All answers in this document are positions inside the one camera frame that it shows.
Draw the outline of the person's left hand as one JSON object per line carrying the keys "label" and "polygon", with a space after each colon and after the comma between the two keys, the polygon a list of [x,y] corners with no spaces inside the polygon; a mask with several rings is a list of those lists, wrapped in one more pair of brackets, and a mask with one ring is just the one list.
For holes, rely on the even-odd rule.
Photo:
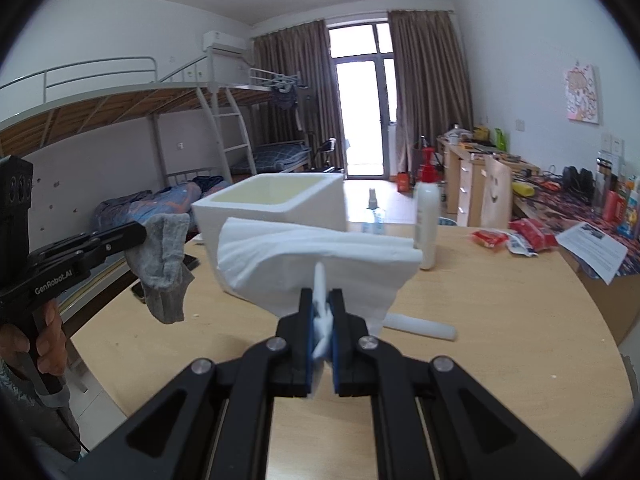
{"label": "person's left hand", "polygon": [[[66,336],[55,300],[48,301],[43,306],[43,316],[46,326],[40,332],[36,343],[37,367],[42,374],[61,377],[67,362]],[[30,344],[27,337],[12,325],[2,325],[0,347],[2,361],[22,372],[23,367],[18,360],[18,355],[29,352]]]}

